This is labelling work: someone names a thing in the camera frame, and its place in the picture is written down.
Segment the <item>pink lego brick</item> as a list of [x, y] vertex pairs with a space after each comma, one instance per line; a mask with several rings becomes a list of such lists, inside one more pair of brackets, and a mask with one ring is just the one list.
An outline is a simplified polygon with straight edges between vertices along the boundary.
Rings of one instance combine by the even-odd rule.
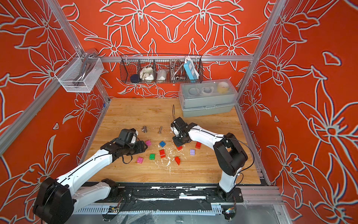
[[146, 143], [147, 146], [151, 146], [151, 145], [152, 145], [152, 142], [151, 142], [150, 140], [145, 141], [145, 143]]
[[136, 163], [142, 164], [144, 161], [143, 157], [138, 157]]

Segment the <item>red square lego brick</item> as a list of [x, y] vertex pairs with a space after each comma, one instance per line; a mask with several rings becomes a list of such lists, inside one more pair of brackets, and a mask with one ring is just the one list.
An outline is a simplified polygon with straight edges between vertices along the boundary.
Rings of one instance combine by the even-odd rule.
[[159, 155], [160, 155], [161, 158], [165, 158], [166, 157], [165, 150], [164, 149], [160, 150]]

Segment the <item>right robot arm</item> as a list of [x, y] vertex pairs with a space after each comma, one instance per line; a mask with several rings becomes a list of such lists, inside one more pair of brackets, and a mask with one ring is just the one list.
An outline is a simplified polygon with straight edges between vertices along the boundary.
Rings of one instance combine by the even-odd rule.
[[171, 123], [173, 142], [177, 147], [196, 141], [212, 149], [222, 170], [217, 195], [223, 201], [233, 197], [236, 180], [242, 171], [248, 155], [232, 133], [217, 134], [203, 129], [195, 123], [187, 124], [181, 117]]

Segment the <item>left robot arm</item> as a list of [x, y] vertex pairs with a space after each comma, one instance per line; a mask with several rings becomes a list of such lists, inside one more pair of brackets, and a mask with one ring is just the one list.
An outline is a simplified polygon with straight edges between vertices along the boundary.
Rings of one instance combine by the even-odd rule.
[[133, 137], [128, 141], [116, 138], [104, 144], [91, 158], [58, 178], [47, 178], [39, 188], [33, 213], [47, 224], [64, 224], [83, 207], [106, 198], [123, 198], [118, 184], [103, 179], [96, 185], [81, 190], [84, 183], [116, 159], [141, 154], [148, 146]]

